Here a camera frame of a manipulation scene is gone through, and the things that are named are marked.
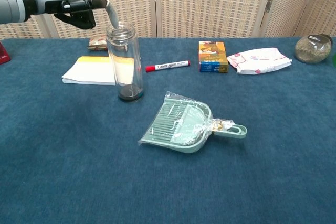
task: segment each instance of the robotic arm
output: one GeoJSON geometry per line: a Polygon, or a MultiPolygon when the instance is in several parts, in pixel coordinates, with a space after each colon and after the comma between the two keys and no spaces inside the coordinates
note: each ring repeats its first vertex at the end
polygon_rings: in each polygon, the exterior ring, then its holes
{"type": "Polygon", "coordinates": [[[80,29],[92,29],[96,26],[92,10],[98,8],[105,8],[112,25],[118,25],[108,0],[0,0],[0,24],[24,22],[31,15],[48,13],[80,29]]]}

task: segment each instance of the colorful cardboard box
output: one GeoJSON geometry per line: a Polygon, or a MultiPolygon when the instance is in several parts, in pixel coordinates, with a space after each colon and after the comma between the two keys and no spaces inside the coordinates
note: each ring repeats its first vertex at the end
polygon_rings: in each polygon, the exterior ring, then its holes
{"type": "Polygon", "coordinates": [[[223,42],[199,41],[198,58],[200,72],[228,72],[228,61],[223,42]]]}

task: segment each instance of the red object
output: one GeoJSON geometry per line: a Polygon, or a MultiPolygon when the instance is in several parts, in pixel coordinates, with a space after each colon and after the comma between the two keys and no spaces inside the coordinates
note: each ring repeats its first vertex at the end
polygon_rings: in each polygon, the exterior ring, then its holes
{"type": "Polygon", "coordinates": [[[155,65],[146,66],[145,70],[146,70],[146,72],[155,71],[155,65]]]}
{"type": "Polygon", "coordinates": [[[0,64],[10,61],[10,57],[5,47],[0,43],[0,64]]]}

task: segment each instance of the plastic wrap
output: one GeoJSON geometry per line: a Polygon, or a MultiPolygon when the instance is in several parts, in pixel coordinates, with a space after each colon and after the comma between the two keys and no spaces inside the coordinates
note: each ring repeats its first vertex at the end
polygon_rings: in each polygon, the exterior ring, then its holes
{"type": "Polygon", "coordinates": [[[167,92],[160,110],[139,143],[189,153],[200,149],[214,131],[227,136],[234,134],[227,131],[234,125],[232,120],[214,119],[209,106],[203,102],[167,92]]]}

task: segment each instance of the stack of paper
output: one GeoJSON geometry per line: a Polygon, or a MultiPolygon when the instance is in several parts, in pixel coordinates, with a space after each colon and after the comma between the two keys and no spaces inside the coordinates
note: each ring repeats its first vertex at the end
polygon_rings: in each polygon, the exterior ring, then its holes
{"type": "Polygon", "coordinates": [[[110,57],[82,56],[62,76],[63,83],[115,85],[110,57]]]}

